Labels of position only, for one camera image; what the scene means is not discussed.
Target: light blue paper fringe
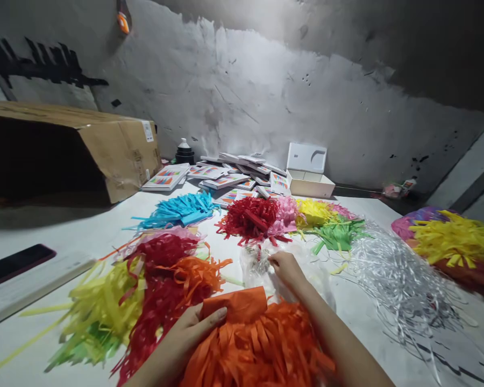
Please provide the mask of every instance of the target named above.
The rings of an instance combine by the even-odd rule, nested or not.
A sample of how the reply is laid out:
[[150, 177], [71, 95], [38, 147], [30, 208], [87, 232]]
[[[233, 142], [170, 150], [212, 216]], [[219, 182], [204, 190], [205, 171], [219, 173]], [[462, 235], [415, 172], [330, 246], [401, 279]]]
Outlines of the light blue paper fringe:
[[205, 218], [213, 216], [213, 211], [219, 209], [218, 204], [211, 201], [209, 192], [189, 193], [173, 199], [164, 200], [156, 205], [149, 218], [132, 217], [141, 220], [138, 226], [126, 227], [123, 230], [146, 230], [149, 228], [161, 228], [172, 225], [188, 226]]

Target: cardboard box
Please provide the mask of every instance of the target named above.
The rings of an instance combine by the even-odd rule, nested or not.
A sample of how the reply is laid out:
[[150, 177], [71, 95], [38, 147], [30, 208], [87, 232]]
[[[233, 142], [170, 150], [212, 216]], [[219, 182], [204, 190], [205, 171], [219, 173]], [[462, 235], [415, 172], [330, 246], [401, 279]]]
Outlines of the cardboard box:
[[111, 205], [136, 193], [161, 167], [151, 121], [0, 102], [0, 197]]
[[290, 192], [296, 196], [328, 199], [332, 196], [335, 184], [323, 174], [287, 169], [287, 182]]

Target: white table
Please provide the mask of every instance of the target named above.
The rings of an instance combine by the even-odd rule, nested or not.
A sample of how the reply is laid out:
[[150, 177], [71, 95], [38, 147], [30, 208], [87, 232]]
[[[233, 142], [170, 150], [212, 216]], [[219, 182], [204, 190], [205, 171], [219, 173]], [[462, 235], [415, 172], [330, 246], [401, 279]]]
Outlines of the white table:
[[[159, 201], [197, 191], [194, 185], [187, 182], [182, 188], [167, 195], [139, 192], [106, 212], [30, 206], [0, 209], [0, 259], [37, 243], [43, 243], [59, 254], [83, 250], [100, 258], [110, 253], [113, 247], [119, 247], [132, 238], [133, 231], [122, 230], [123, 227], [137, 223], [130, 219], [132, 216], [148, 216]], [[363, 214], [373, 219], [388, 230], [391, 222], [400, 217], [398, 213], [377, 199], [338, 197], [337, 203], [356, 214]], [[207, 242], [211, 245], [211, 252], [216, 259], [233, 259], [233, 263], [222, 269], [222, 273], [241, 280], [240, 248], [236, 246], [239, 238], [231, 237], [224, 240], [224, 235], [216, 234], [217, 227], [214, 224], [220, 218], [221, 216], [217, 214], [213, 219], [201, 223], [199, 231], [208, 234]], [[323, 248], [320, 254], [326, 256], [326, 249]], [[329, 271], [336, 267], [330, 261], [325, 265]], [[67, 295], [76, 286], [78, 280], [79, 278], [74, 279], [30, 307], [68, 302]], [[397, 386], [437, 385], [421, 360], [414, 358], [382, 333], [383, 327], [376, 317], [373, 302], [357, 285], [332, 276], [331, 286], [337, 302], [337, 314], [375, 356]], [[229, 283], [223, 288], [225, 291], [240, 289]], [[468, 333], [484, 351], [484, 302], [476, 296], [466, 295], [465, 297], [469, 299], [469, 304], [465, 307], [466, 313], [479, 323], [478, 328], [470, 328]], [[63, 312], [31, 317], [14, 315], [1, 322], [0, 361], [62, 315]], [[60, 332], [60, 327], [52, 330], [0, 369], [0, 386], [116, 385], [118, 374], [108, 377], [110, 370], [121, 358], [122, 349], [113, 359], [107, 361], [104, 368], [101, 365], [93, 367], [90, 364], [75, 366], [64, 364], [44, 373], [48, 359], [59, 348]], [[457, 377], [440, 364], [438, 368], [443, 372], [440, 374], [443, 385], [466, 385], [466, 383], [482, 385], [466, 376]]]

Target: black phone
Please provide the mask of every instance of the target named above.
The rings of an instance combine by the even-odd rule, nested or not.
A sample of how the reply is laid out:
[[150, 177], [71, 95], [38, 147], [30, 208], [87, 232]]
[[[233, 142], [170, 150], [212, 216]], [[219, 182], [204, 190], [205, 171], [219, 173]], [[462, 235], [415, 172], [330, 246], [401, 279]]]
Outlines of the black phone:
[[2, 258], [0, 260], [0, 284], [48, 261], [56, 254], [54, 250], [38, 244]]

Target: small box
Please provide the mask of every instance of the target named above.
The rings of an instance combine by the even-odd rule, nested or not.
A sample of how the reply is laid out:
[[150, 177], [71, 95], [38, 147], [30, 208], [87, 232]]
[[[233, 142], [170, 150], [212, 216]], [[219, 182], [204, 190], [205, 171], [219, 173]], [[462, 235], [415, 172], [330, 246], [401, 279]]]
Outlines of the small box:
[[327, 149], [314, 145], [289, 145], [287, 182], [292, 195], [329, 198], [335, 184], [323, 175]]
[[290, 192], [297, 196], [329, 198], [335, 183], [323, 174], [287, 169]]

